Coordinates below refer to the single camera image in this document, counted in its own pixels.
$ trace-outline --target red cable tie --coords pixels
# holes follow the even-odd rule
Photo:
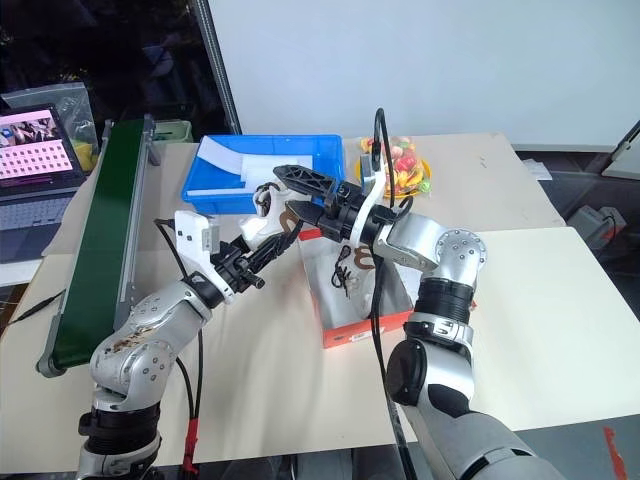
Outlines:
[[[193,454],[196,450],[196,443],[198,442],[198,419],[192,418],[189,420],[189,427],[187,428],[187,436],[184,440],[184,457],[182,459],[182,469],[185,472],[198,474],[198,469],[193,465]]]

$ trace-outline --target plastic bag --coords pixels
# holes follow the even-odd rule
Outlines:
[[[372,144],[372,138],[365,137],[360,140],[360,147],[365,153],[371,153]],[[407,195],[431,191],[429,164],[425,159],[418,156],[416,146],[411,142],[411,137],[391,137],[389,146],[391,148],[396,196],[402,198]],[[387,185],[384,196],[389,197],[391,195],[391,187],[384,146],[382,148],[382,160],[387,172]]]
[[[93,169],[99,146],[89,95],[84,83],[61,83],[39,88],[27,88],[3,93],[1,96],[11,108],[53,103],[62,121],[62,126],[73,144],[82,169]]]

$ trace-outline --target orange box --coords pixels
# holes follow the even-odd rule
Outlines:
[[[357,299],[347,299],[343,289],[331,285],[331,274],[342,244],[323,238],[317,228],[300,232],[298,239],[315,315],[322,324],[324,348],[370,337],[371,320],[368,318],[368,313],[365,313],[369,311],[365,308],[370,309],[370,293],[373,290],[373,261],[369,249],[360,247],[355,251],[352,250],[347,260],[341,263],[341,265],[348,265],[360,282],[361,295]],[[389,262],[386,262],[385,266],[387,272],[381,302],[381,333],[402,327],[413,311],[414,304],[397,267]],[[417,294],[420,272],[408,270],[409,275],[413,276],[411,283],[415,283]]]

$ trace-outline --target laptop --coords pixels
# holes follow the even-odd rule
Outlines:
[[[84,180],[53,105],[2,112],[0,263],[40,258]]]

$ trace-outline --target blue plastic bin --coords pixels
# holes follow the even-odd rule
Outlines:
[[[344,180],[342,139],[338,135],[210,135],[209,138],[240,153],[259,155],[312,155],[313,169]],[[224,195],[193,195],[190,190],[244,188],[239,175],[211,165],[202,158],[193,160],[187,180],[182,187],[182,200],[193,204],[199,213],[251,214],[256,213],[252,195],[233,193]]]

